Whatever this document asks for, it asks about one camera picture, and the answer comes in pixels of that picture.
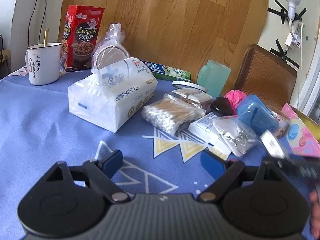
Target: human hand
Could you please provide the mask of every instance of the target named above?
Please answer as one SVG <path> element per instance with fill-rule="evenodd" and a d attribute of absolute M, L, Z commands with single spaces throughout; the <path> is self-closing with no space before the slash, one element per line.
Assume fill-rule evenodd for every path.
<path fill-rule="evenodd" d="M 315 239 L 320 238 L 320 206 L 318 199 L 318 192 L 314 190 L 310 194 L 310 201 L 312 203 L 312 214 L 311 214 L 311 233 Z"/>

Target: white tissue package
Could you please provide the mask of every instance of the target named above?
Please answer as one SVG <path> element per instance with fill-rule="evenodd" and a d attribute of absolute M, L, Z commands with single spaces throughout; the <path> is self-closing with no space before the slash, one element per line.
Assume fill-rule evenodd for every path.
<path fill-rule="evenodd" d="M 158 81 L 137 58 L 113 63 L 68 89 L 69 112 L 116 132 L 153 96 Z"/>

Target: blue cross logo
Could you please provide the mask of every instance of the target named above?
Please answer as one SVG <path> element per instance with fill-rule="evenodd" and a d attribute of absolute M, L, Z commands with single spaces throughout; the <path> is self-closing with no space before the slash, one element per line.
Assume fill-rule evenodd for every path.
<path fill-rule="evenodd" d="M 119 72 L 117 68 L 111 69 L 110 66 L 106 66 L 106 69 L 107 73 L 102 74 L 102 79 L 105 79 L 106 77 L 108 77 L 108 80 L 112 79 L 113 75 Z"/>

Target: white power strip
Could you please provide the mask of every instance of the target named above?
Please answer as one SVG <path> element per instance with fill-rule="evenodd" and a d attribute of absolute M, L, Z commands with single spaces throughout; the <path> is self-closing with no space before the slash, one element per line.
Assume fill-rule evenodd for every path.
<path fill-rule="evenodd" d="M 297 46 L 298 48 L 300 48 L 300 46 L 301 46 L 301 23 L 300 23 L 300 21 L 294 21 L 292 23 L 292 32 L 294 33 L 294 37 L 292 37 L 291 33 L 289 32 L 289 35 L 285 41 L 287 49 L 293 49 L 294 46 Z"/>

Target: table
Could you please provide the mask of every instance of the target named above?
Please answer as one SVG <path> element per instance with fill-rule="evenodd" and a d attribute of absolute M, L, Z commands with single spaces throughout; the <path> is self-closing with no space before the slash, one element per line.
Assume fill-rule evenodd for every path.
<path fill-rule="evenodd" d="M 155 129 L 139 110 L 114 134 L 68 112 L 68 86 L 90 75 L 66 73 L 49 85 L 33 86 L 27 76 L 8 76 L 0 81 L 0 239 L 24 235 L 16 215 L 20 199 L 58 160 L 69 165 L 120 149 L 124 165 L 113 177 L 123 190 L 135 193 L 186 193 L 198 195 L 214 179 L 202 168 L 200 154 L 206 145 L 188 132 L 172 138 Z M 172 91 L 170 82 L 159 80 L 152 103 Z M 242 159 L 258 166 L 264 148 Z M 308 198 L 303 180 L 291 182 Z M 311 240 L 309 224 L 303 235 Z"/>

